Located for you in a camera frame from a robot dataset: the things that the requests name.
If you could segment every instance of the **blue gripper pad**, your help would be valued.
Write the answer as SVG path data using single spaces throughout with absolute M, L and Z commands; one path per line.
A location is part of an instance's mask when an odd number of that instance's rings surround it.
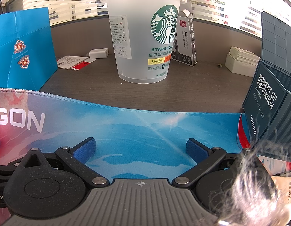
M 94 138 L 87 138 L 77 145 L 78 149 L 73 152 L 73 157 L 85 164 L 95 155 L 96 142 Z
M 212 154 L 212 150 L 195 139 L 189 139 L 186 143 L 186 153 L 199 164 Z

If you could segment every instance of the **red ornate emblem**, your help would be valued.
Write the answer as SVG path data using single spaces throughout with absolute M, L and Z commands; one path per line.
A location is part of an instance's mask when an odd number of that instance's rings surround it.
M 26 45 L 24 45 L 24 42 L 21 40 L 17 40 L 16 44 L 15 44 L 15 51 L 14 53 L 20 53 L 24 50 L 24 48 L 26 48 Z
M 29 55 L 25 55 L 19 60 L 18 64 L 21 68 L 27 69 L 28 65 L 30 64 L 29 57 Z

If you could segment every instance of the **yellow label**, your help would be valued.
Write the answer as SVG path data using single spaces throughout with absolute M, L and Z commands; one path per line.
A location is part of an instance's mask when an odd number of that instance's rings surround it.
M 160 63 L 164 63 L 164 58 L 158 58 L 158 59 L 149 59 L 148 60 L 148 64 L 160 64 Z

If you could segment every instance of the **charger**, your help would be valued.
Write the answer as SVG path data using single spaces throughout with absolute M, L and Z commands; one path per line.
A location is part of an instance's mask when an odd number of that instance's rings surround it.
M 93 49 L 89 53 L 90 59 L 101 59 L 106 58 L 109 55 L 109 51 L 107 48 L 101 48 L 101 49 Z

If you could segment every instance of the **black pen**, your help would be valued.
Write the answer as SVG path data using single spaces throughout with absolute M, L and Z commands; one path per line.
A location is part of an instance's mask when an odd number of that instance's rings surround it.
M 285 177 L 291 177 L 291 170 L 285 171 L 285 172 L 280 172 L 275 174 L 274 176 L 285 176 Z

